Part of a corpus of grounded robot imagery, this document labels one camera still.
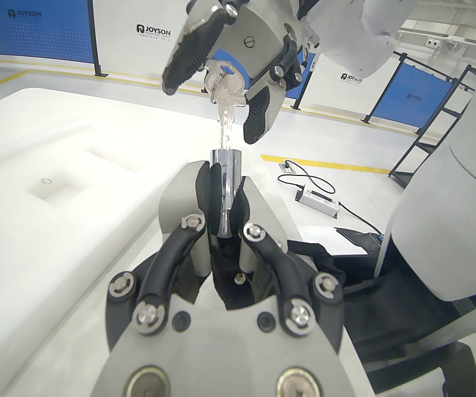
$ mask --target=silver screw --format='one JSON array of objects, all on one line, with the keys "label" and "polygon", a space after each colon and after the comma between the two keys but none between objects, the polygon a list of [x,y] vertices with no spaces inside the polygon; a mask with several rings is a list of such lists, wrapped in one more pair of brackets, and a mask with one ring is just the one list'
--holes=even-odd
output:
[{"label": "silver screw", "polygon": [[113,290],[115,292],[122,292],[128,286],[128,279],[124,276],[120,276],[113,282]]},{"label": "silver screw", "polygon": [[275,67],[273,68],[273,72],[276,75],[276,77],[284,76],[284,68],[282,68],[280,65],[275,65]]},{"label": "silver screw", "polygon": [[321,282],[321,287],[325,291],[333,291],[334,289],[336,289],[336,284],[329,277],[325,277],[323,278],[323,281]]},{"label": "silver screw", "polygon": [[295,36],[295,31],[289,24],[284,24],[284,28],[286,29],[286,32],[288,34],[289,39],[291,39],[293,42],[297,42],[297,38]]},{"label": "silver screw", "polygon": [[253,225],[252,227],[250,227],[249,229],[249,234],[253,237],[253,238],[259,238],[260,235],[262,233],[262,229],[258,226],[258,225]]},{"label": "silver screw", "polygon": [[319,397],[319,386],[310,373],[300,368],[287,370],[278,380],[277,395],[281,397]]},{"label": "silver screw", "polygon": [[238,11],[236,10],[236,8],[232,4],[227,3],[225,5],[225,10],[229,14],[229,16],[232,17],[232,18],[236,18],[238,16]]},{"label": "silver screw", "polygon": [[137,314],[139,324],[152,325],[157,320],[157,309],[153,304],[147,304]]},{"label": "silver screw", "polygon": [[309,321],[309,310],[304,306],[295,306],[291,310],[291,321],[298,327],[306,327]]},{"label": "silver screw", "polygon": [[234,276],[234,283],[236,283],[236,285],[243,285],[245,283],[245,274],[237,273],[236,276]]},{"label": "silver screw", "polygon": [[200,225],[200,219],[198,217],[189,217],[187,219],[187,227],[189,229],[196,229]]}]

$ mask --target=silver key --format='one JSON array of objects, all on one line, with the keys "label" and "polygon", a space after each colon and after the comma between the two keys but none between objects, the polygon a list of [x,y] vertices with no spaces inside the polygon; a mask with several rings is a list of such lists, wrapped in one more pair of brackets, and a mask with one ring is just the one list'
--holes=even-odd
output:
[{"label": "silver key", "polygon": [[242,94],[245,79],[227,60],[209,60],[207,67],[205,89],[210,92],[210,102],[218,105],[218,121],[221,125],[220,148],[230,150],[234,107],[245,106],[245,97]]}]

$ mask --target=robotic hand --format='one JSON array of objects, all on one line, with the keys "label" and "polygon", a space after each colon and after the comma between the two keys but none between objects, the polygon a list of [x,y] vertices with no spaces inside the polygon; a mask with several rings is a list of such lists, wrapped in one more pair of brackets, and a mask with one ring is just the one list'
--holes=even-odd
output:
[{"label": "robotic hand", "polygon": [[[162,76],[172,95],[197,70],[219,106],[221,149],[187,164],[159,204],[160,250],[108,288],[111,354],[92,397],[355,396],[338,358],[340,283],[317,244],[287,240],[225,127],[249,104],[244,140],[272,126],[307,60],[301,20],[319,0],[192,0]],[[223,50],[240,61],[249,90]],[[227,311],[196,303],[213,273]]]},{"label": "robotic hand", "polygon": [[[249,144],[257,142],[272,126],[286,92],[302,82],[308,47],[299,20],[316,1],[191,0],[187,21],[162,75],[163,91],[174,94],[197,70],[210,69],[218,50],[227,52],[251,78],[243,136]],[[300,50],[302,66],[297,60]],[[222,74],[230,72],[225,62],[215,63]],[[205,85],[212,88],[207,81]]]},{"label": "robotic hand", "polygon": [[[162,75],[163,91],[173,95],[182,83],[204,68],[216,69],[221,74],[231,73],[228,62],[214,61],[219,50],[227,52],[240,61],[250,78],[245,94],[249,115],[243,126],[243,136],[248,144],[257,142],[272,126],[286,92],[302,82],[308,59],[308,40],[316,44],[318,39],[306,22],[311,9],[314,8],[311,15],[316,33],[327,39],[325,45],[331,48],[330,51],[340,55],[336,60],[339,64],[355,67],[360,64],[354,62],[357,55],[363,55],[361,68],[364,69],[357,74],[364,74],[364,77],[391,55],[393,40],[390,35],[395,31],[389,30],[399,28],[417,2],[372,0],[370,17],[363,17],[364,21],[370,21],[362,25],[362,0],[333,1],[334,6],[346,5],[346,9],[335,7],[334,11],[318,12],[318,7],[325,7],[325,0],[191,0],[187,5],[187,20]],[[319,21],[318,13],[323,13],[327,19]],[[347,22],[336,19],[336,15],[354,18]],[[302,65],[297,60],[301,50]],[[214,85],[205,80],[205,87],[211,91]]]},{"label": "robotic hand", "polygon": [[[286,240],[248,177],[232,206],[232,234],[218,237],[219,167],[183,167],[159,206],[162,247],[111,280],[111,354],[91,396],[355,397],[337,354],[338,280],[291,251],[306,253]],[[227,310],[196,302],[210,271]]]}]

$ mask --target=blue panel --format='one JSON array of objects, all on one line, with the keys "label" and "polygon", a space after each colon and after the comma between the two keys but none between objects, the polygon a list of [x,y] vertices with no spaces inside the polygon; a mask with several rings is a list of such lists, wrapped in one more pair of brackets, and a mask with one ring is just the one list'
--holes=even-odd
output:
[{"label": "blue panel", "polygon": [[451,83],[403,63],[373,116],[423,127],[451,89]]},{"label": "blue panel", "polygon": [[[312,66],[313,59],[315,57],[314,53],[310,53],[308,56],[308,66],[304,68],[304,72],[302,73],[302,83],[298,85],[296,88],[290,89],[286,93],[287,98],[294,98],[297,100],[300,97],[300,93],[304,88],[304,84],[306,83],[306,79],[308,78],[309,68]],[[302,63],[302,51],[298,54],[297,59],[299,59],[299,63]]]},{"label": "blue panel", "polygon": [[[308,57],[308,62],[309,62],[309,65],[308,67],[304,70],[303,74],[302,74],[302,83],[300,85],[298,85],[296,88],[293,88],[291,90],[289,90],[287,93],[286,93],[286,97],[287,98],[299,98],[299,95],[300,95],[300,92],[302,91],[302,88],[304,87],[304,81],[306,80],[306,77],[308,77],[308,73],[309,73],[309,67],[311,65],[311,62],[313,62],[313,58],[314,58],[314,54],[311,53]],[[299,60],[299,63],[302,63],[302,51],[298,54],[298,60]],[[242,66],[242,64],[240,64],[240,62],[238,62],[234,57],[232,57],[229,53],[223,51],[223,50],[220,50],[218,49],[215,53],[214,53],[214,56],[213,56],[213,59],[217,59],[217,60],[228,60],[230,61],[235,67],[236,69],[242,74],[242,76],[244,77],[245,79],[245,89],[249,89],[249,75],[247,74],[247,71],[245,70],[245,68]]]},{"label": "blue panel", "polygon": [[247,74],[247,71],[240,62],[238,62],[229,53],[221,49],[216,50],[213,55],[213,59],[230,61],[230,63],[235,66],[235,68],[242,74],[243,78],[245,79],[245,89],[249,89],[249,74]]},{"label": "blue panel", "polygon": [[0,55],[93,62],[87,0],[0,0]]}]

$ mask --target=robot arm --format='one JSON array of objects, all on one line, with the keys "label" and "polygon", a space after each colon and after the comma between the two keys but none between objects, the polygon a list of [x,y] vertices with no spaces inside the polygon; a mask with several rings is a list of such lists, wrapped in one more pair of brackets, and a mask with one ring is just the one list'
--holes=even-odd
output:
[{"label": "robot arm", "polygon": [[[187,164],[164,191],[160,250],[109,285],[109,356],[91,397],[300,395],[355,397],[338,359],[342,289],[288,251],[280,222],[244,177],[231,213],[232,238],[216,237],[208,162]],[[251,295],[232,311],[195,304],[204,262],[215,285],[232,251],[255,256],[238,285]]]},{"label": "robot arm", "polygon": [[[253,144],[272,126],[286,92],[302,82],[310,30],[319,36],[325,53],[338,56],[338,63],[364,77],[391,55],[394,32],[389,30],[398,20],[398,26],[403,23],[417,0],[400,1],[402,10],[382,23],[383,15],[389,14],[383,11],[382,0],[365,2],[363,20],[362,0],[192,0],[164,69],[162,88],[173,95],[218,50],[232,55],[250,78],[245,94],[249,116],[243,131],[244,140]],[[377,16],[372,15],[374,8],[381,11]],[[301,50],[302,66],[297,60]],[[206,83],[206,89],[212,87]]]}]

